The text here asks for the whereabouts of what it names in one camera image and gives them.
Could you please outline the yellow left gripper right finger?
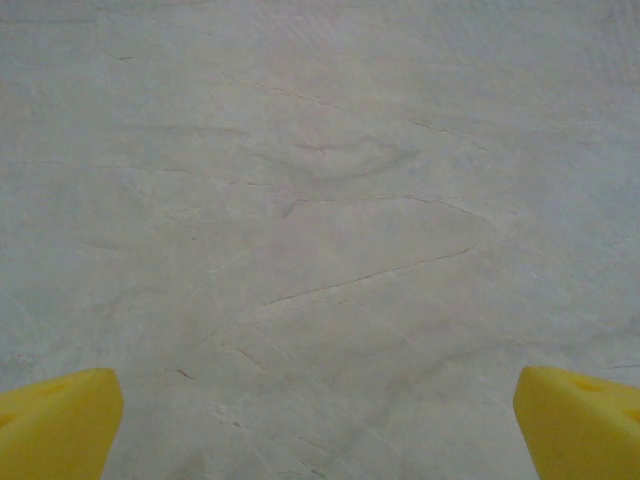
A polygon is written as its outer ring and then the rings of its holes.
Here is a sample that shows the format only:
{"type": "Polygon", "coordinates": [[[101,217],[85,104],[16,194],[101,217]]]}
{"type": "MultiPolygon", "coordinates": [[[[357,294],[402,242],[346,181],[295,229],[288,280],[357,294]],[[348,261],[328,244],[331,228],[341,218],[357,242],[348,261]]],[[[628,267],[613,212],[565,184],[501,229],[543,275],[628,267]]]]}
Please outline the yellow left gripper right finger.
{"type": "Polygon", "coordinates": [[[639,389],[528,366],[514,413],[541,479],[639,478],[639,389]]]}

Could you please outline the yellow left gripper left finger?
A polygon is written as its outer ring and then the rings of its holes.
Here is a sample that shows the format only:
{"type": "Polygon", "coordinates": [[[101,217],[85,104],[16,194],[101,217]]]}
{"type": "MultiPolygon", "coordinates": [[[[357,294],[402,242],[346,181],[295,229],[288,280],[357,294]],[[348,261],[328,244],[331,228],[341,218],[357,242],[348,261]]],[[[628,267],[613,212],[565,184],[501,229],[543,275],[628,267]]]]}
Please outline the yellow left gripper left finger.
{"type": "Polygon", "coordinates": [[[124,400],[116,373],[97,368],[1,394],[3,479],[99,479],[124,400]]]}

